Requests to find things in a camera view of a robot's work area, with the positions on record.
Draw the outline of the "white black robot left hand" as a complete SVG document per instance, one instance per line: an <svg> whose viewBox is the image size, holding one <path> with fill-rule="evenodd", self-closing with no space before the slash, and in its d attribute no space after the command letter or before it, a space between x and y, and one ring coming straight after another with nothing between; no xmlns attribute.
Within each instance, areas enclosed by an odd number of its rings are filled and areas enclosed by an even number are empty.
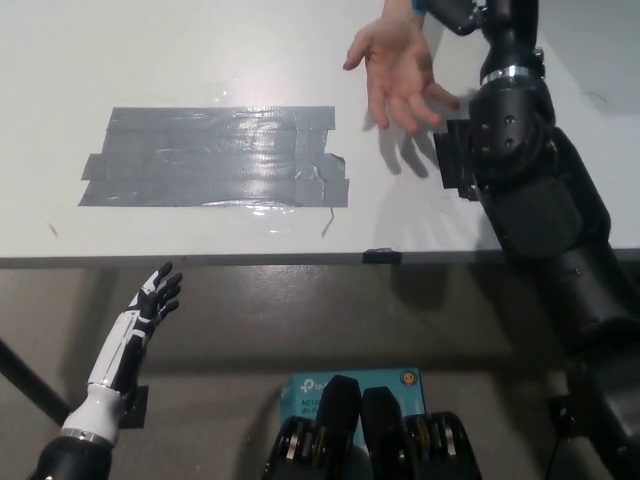
<svg viewBox="0 0 640 480"><path fill-rule="evenodd" d="M61 428L63 436L117 444L120 423L134 401L138 375L149 341L166 316L176 310L182 275L168 262L141 285L116 317L87 380L87 394Z"/></svg>

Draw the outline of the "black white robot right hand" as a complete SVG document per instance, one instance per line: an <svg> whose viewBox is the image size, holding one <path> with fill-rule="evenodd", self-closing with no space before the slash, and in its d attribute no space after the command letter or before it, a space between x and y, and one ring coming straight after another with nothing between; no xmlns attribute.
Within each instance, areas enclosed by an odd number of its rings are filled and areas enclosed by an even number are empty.
<svg viewBox="0 0 640 480"><path fill-rule="evenodd" d="M544 55L537 51L539 3L526 0L425 1L423 8L458 36L480 30L489 51L480 70L482 84L500 77L545 75Z"/></svg>

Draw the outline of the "bare person hand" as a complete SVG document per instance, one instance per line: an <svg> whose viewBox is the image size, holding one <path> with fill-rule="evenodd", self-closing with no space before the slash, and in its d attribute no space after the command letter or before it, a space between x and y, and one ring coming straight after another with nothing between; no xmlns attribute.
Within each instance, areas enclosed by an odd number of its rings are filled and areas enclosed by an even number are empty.
<svg viewBox="0 0 640 480"><path fill-rule="evenodd" d="M361 28L347 50L343 69L366 68L369 115L381 129L396 123L415 135L441 117L429 99L458 109L458 97L434 77L433 58L423 35L426 11L418 1L386 1L378 19Z"/></svg>

